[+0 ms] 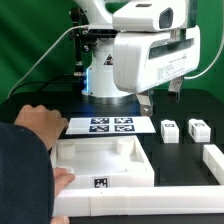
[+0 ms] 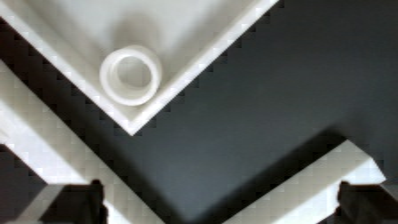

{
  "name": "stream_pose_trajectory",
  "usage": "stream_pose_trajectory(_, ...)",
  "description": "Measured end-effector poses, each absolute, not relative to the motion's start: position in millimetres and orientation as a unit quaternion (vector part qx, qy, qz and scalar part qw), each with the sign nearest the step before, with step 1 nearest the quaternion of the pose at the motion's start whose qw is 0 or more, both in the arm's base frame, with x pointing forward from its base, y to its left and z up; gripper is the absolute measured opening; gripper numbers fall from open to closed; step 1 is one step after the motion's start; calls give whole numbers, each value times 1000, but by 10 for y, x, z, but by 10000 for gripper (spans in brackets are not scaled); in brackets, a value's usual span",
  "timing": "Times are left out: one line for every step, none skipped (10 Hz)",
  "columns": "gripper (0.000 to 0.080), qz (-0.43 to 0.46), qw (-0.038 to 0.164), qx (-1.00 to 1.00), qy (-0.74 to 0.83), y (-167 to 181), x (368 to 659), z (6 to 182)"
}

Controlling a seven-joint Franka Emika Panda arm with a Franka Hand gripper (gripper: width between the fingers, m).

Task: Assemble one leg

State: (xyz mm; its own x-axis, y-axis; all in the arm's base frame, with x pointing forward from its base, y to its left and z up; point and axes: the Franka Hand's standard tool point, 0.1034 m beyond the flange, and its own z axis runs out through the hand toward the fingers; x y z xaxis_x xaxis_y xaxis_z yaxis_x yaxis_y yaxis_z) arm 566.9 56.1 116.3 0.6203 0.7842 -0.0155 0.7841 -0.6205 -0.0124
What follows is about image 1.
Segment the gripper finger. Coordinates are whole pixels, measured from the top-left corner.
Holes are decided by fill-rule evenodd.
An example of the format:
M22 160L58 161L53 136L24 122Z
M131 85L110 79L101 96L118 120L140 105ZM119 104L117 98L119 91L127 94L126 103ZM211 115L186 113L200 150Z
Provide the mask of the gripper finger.
M170 81L168 88L168 97L171 102L178 102L180 100L180 92L183 81L183 76L180 76Z
M151 117L153 115L153 100L150 90L138 93L136 95L140 104L140 114L142 116Z

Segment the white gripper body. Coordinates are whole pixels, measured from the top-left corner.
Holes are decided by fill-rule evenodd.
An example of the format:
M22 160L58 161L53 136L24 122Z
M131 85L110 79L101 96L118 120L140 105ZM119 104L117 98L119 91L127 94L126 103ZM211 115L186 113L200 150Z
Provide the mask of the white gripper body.
M121 91L140 93L195 70L199 60L198 26L182 39L172 39L170 32L122 32L113 47L114 83Z

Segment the dark blue sleeve forearm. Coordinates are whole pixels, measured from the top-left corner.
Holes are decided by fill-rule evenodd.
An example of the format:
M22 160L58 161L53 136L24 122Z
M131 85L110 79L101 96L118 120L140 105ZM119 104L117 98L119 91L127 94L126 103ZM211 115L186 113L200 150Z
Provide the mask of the dark blue sleeve forearm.
M0 224L50 224L53 205L44 143L27 128L0 123Z

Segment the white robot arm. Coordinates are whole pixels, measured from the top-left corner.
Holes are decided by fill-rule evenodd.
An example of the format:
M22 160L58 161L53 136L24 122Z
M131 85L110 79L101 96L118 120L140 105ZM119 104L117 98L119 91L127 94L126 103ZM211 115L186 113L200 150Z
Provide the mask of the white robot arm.
M74 21L87 19L75 35L92 52L83 95L119 104L136 98L143 116L153 114L153 89L167 83L180 99L184 75L198 67L197 0L74 0Z

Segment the person's upper hand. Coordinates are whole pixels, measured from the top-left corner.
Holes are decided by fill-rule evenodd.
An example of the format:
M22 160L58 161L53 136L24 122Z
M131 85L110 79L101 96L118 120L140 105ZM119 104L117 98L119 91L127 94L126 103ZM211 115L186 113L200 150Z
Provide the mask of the person's upper hand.
M68 127L68 120L62 117L58 110L48 110L43 105L36 107L25 105L20 110L14 124L34 132L46 148L50 149Z

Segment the person's lower hand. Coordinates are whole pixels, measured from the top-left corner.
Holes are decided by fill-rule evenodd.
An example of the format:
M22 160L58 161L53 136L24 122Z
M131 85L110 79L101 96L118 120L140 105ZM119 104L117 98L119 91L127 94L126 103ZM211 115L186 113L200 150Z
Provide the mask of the person's lower hand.
M75 179L75 175L70 173L65 168L54 168L54 181L55 181L55 196ZM70 224L70 220L67 216L56 216L53 217L50 224Z

